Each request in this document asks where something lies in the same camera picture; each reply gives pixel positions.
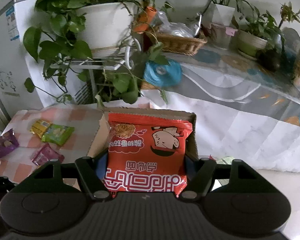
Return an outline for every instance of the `cardboard box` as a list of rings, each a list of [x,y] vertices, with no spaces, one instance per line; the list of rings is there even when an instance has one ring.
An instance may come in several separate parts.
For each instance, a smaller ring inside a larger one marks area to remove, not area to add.
[[[197,144],[195,142],[195,121],[196,115],[194,113],[187,113],[183,111],[172,111],[166,109],[141,109],[141,108],[123,108],[123,107],[108,107],[103,109],[103,116],[99,121],[99,129],[96,133],[96,137],[93,140],[88,156],[95,157],[104,148],[107,148],[107,138],[109,135],[110,127],[108,124],[108,113],[125,113],[125,114],[139,114],[161,117],[173,120],[187,120],[192,123],[193,132],[186,139],[186,155],[191,159],[198,159]]]

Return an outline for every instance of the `floor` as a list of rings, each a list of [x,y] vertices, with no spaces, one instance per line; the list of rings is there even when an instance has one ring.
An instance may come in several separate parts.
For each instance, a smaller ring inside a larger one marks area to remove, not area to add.
[[[300,173],[258,170],[290,201],[291,216],[283,231],[290,240],[300,240]]]

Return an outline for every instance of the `snack packet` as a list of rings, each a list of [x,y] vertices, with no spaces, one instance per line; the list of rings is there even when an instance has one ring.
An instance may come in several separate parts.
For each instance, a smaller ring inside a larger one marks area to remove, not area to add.
[[[174,192],[187,185],[184,156],[192,124],[109,113],[110,143],[104,184],[117,191]]]
[[[48,130],[42,135],[42,142],[51,142],[62,146],[68,140],[72,132],[74,131],[74,127],[52,124],[48,128]]]
[[[5,157],[18,147],[19,143],[12,129],[0,136],[0,158]]]
[[[62,163],[65,157],[53,150],[49,143],[45,143],[31,155],[30,159],[35,165],[41,166],[52,159],[58,159]]]
[[[39,119],[31,126],[30,132],[42,138],[43,134],[48,130],[50,125],[52,125],[52,122]]]

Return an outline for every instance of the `pink snack bag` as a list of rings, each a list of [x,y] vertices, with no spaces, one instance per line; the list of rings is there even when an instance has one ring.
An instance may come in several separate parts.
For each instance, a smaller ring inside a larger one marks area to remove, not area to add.
[[[61,163],[65,159],[62,154],[59,154],[53,150],[49,143],[45,143],[39,150],[35,151],[30,158],[31,161],[37,166],[44,165],[46,162],[52,159],[58,159]]]

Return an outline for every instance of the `cartoon pig illustration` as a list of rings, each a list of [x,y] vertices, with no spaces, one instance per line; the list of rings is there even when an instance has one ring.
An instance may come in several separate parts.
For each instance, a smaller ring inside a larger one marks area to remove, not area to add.
[[[151,146],[152,152],[162,157],[173,155],[179,147],[177,137],[183,136],[183,133],[177,133],[177,127],[152,127],[152,130],[158,129],[160,131],[156,131],[152,135],[155,145],[155,147]]]

